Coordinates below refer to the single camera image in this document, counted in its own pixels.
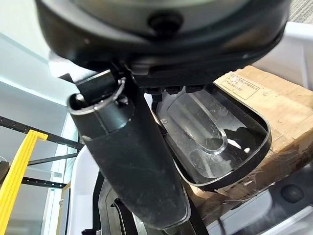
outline brown cardboard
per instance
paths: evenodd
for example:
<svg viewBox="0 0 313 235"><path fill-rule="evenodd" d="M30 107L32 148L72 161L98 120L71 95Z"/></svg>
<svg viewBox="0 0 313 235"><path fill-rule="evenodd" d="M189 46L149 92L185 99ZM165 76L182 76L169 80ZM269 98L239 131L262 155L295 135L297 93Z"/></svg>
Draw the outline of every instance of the brown cardboard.
<svg viewBox="0 0 313 235"><path fill-rule="evenodd" d="M269 121L272 145L255 170L217 190L224 198L191 188L203 218L208 217L205 213L212 213L212 207L221 210L216 198L222 207L247 200L308 163L313 150L313 92L252 66L227 73L215 84ZM214 214L211 217L208 221L218 218Z"/></svg>

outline black screw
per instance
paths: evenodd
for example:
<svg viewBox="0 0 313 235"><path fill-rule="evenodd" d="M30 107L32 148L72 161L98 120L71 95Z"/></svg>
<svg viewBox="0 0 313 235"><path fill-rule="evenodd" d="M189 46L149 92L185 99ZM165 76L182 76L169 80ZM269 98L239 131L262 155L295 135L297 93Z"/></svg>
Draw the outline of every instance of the black screw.
<svg viewBox="0 0 313 235"><path fill-rule="evenodd" d="M182 16L175 12L156 13L148 20L150 28L161 37L173 36L179 31L182 23Z"/></svg>

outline transparent plastic cover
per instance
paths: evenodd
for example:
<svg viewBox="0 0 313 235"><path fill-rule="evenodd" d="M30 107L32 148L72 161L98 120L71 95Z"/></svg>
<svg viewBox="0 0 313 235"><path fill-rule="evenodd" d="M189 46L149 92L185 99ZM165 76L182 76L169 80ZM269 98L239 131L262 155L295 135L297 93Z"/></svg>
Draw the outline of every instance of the transparent plastic cover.
<svg viewBox="0 0 313 235"><path fill-rule="evenodd" d="M165 138L197 184L235 170L251 157L266 135L265 129L246 113L229 111L207 91L164 94L163 100L157 115L168 132Z"/></svg>

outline printed label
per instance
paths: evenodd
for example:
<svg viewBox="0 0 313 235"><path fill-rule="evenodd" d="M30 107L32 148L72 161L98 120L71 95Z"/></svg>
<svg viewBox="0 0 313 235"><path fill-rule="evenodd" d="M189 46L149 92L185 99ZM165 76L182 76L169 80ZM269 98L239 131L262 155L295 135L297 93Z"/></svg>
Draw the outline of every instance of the printed label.
<svg viewBox="0 0 313 235"><path fill-rule="evenodd" d="M256 85L253 85L252 83L233 74L221 82L221 85L244 100L249 99L260 89Z"/></svg>

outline metal rod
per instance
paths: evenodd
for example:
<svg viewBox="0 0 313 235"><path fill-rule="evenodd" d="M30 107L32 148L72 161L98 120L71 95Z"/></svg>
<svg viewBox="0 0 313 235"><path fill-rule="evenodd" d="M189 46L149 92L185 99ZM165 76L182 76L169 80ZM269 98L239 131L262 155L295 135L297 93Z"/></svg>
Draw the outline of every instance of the metal rod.
<svg viewBox="0 0 313 235"><path fill-rule="evenodd" d="M64 188L66 184L48 181L48 180L40 180L40 179L34 179L29 177L23 177L22 184L24 185L34 185L34 186L40 186L44 188Z"/></svg>
<svg viewBox="0 0 313 235"><path fill-rule="evenodd" d="M43 134L47 134L48 135L47 141L51 141L51 142L58 143L58 144L64 144L64 145L67 145L68 147L76 148L78 150L81 150L84 147L82 143L65 139L63 137L54 135L52 133L49 133L43 130L39 130L31 126L27 126L23 123L13 121L11 119L8 119L2 116L0 116L0 126L9 128L15 131L19 131L25 134L27 134L29 130L34 130L34 131L41 132Z"/></svg>
<svg viewBox="0 0 313 235"><path fill-rule="evenodd" d="M56 157L51 157L51 158L42 158L42 159L32 160L28 162L28 165L37 165L37 164L49 163L49 162L62 160L62 159L75 158L77 157L77 155L78 153L71 153L71 154L56 156Z"/></svg>

